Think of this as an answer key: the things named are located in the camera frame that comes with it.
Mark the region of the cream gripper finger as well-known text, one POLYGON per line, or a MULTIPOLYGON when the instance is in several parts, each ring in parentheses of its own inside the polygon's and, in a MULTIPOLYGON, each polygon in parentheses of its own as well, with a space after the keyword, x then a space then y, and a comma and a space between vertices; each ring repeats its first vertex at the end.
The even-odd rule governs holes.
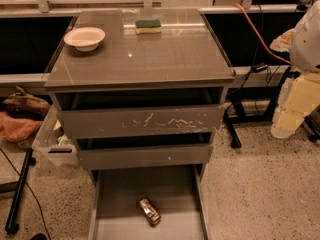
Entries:
POLYGON ((272 119, 271 134, 279 139, 293 135, 306 116, 320 105, 320 74, 286 79, 272 119))

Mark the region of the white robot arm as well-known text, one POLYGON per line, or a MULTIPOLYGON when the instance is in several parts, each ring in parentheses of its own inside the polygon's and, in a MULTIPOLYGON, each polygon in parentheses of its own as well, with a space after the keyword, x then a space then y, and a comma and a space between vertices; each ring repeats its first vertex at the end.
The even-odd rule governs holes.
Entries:
POLYGON ((287 78, 283 83, 272 119, 271 134, 285 139, 320 105, 320 1, 270 48, 288 51, 292 68, 300 71, 299 77, 287 78))

